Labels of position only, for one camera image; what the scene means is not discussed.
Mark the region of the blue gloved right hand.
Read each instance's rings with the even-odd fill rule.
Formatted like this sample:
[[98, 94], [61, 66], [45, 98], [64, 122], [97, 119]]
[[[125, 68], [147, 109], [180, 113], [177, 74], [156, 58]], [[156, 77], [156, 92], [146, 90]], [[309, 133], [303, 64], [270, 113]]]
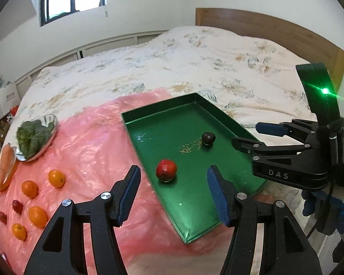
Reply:
[[326, 188], [322, 191], [305, 191], [303, 215], [314, 215], [316, 230], [325, 235], [337, 231], [344, 241], [344, 187], [336, 186], [333, 192]]

